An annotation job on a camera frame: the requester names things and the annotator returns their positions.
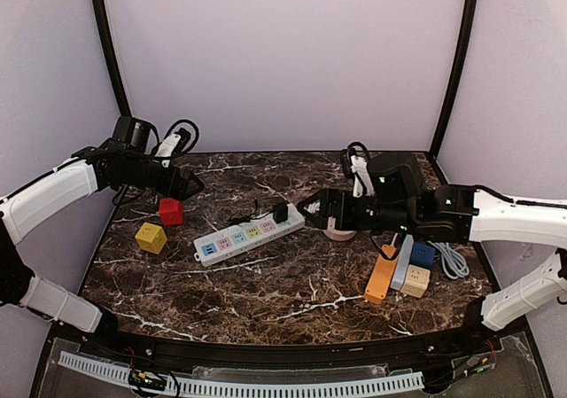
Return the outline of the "red cube socket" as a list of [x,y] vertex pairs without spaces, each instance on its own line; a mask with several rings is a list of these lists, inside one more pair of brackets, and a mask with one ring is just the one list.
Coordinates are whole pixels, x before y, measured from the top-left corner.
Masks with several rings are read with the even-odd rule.
[[179,226],[184,223],[183,203],[176,199],[164,198],[159,202],[159,217],[164,226]]

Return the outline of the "white multi-socket power strip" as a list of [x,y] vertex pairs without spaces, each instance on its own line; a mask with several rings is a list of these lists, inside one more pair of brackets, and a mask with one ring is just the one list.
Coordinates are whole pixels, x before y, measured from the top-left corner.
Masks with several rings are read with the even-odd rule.
[[272,211],[250,222],[231,225],[194,239],[194,259],[204,267],[209,267],[304,228],[304,216],[292,203],[286,207],[287,211],[283,211],[287,214],[285,220],[281,220],[281,216]]

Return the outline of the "black power adapter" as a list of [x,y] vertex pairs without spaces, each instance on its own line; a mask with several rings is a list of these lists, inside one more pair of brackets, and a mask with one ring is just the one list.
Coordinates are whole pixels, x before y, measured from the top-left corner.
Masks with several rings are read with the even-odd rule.
[[289,217],[288,205],[284,202],[274,204],[272,206],[272,217],[276,224],[286,222]]

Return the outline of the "yellow cube socket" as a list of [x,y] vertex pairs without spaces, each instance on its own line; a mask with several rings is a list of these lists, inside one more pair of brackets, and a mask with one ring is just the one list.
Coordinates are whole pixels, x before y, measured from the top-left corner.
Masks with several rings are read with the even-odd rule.
[[145,222],[135,235],[142,250],[151,254],[160,254],[167,243],[167,236],[159,225]]

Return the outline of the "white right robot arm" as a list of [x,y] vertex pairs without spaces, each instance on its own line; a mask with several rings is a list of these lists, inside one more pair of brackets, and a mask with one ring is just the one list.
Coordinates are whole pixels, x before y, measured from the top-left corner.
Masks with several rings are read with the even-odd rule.
[[474,300],[466,323],[497,332],[566,292],[566,204],[509,197],[483,185],[427,189],[416,158],[382,153],[361,167],[344,165],[357,192],[321,189],[297,205],[316,228],[390,231],[431,242],[509,241],[552,246],[541,265],[512,285]]

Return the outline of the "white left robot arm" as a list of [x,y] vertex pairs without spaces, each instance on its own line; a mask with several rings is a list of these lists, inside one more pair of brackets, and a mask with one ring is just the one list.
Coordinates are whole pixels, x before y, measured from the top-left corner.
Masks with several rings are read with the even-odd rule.
[[198,143],[194,121],[176,121],[165,134],[148,121],[121,116],[111,137],[99,146],[74,152],[50,171],[1,198],[1,303],[26,308],[52,322],[93,334],[115,317],[98,305],[40,276],[28,267],[17,246],[53,216],[75,202],[110,188],[151,189],[185,201],[204,190],[190,170],[177,167]]

